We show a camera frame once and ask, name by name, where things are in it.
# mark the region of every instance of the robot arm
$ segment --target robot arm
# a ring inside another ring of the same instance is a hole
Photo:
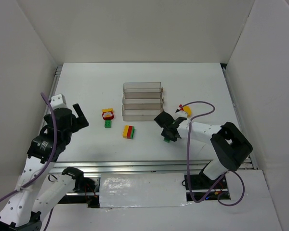
[[[163,128],[162,136],[171,141],[179,138],[187,138],[191,126],[190,139],[201,141],[213,146],[217,159],[206,165],[201,174],[210,180],[217,179],[224,172],[237,171],[240,165],[252,152],[252,145],[230,122],[224,125],[208,125],[191,122],[183,111],[176,113],[176,120],[166,113],[160,113],[155,121]]]
[[[39,230],[41,220],[59,202],[59,200],[70,190],[79,190],[80,182],[84,182],[83,172],[78,169],[66,169],[60,181],[56,182],[41,198],[37,198],[41,186],[57,161],[60,153],[71,141],[72,133],[89,125],[78,104],[73,105],[78,117],[67,105],[62,94],[51,98],[51,106],[55,115],[57,125],[57,145],[51,160],[53,149],[53,121],[50,114],[44,117],[46,125],[41,129],[39,135],[31,142],[27,152],[28,158],[21,177],[19,178],[15,194],[9,199],[4,209],[0,212],[0,231],[14,230]]]

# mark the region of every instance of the green block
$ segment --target green block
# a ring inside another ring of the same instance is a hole
[[[131,129],[131,139],[133,139],[134,131],[135,131],[135,127],[133,127],[133,128]]]
[[[164,141],[167,142],[167,143],[170,143],[170,140],[164,138]]]
[[[105,128],[111,128],[111,120],[105,120]]]

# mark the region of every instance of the yellow block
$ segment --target yellow block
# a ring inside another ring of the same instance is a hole
[[[102,109],[102,112],[112,112],[112,108]]]
[[[187,117],[190,117],[192,114],[192,110],[190,109],[189,106],[183,107],[183,110],[187,113]]]
[[[123,137],[127,139],[127,133],[129,131],[129,125],[126,125],[123,131]]]

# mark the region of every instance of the striped block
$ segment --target striped block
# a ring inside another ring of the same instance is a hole
[[[135,127],[126,125],[123,131],[123,137],[126,139],[133,139]]]

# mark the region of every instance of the transparent storage bin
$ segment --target transparent storage bin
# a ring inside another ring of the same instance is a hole
[[[124,83],[122,116],[124,121],[154,121],[163,111],[161,83]]]

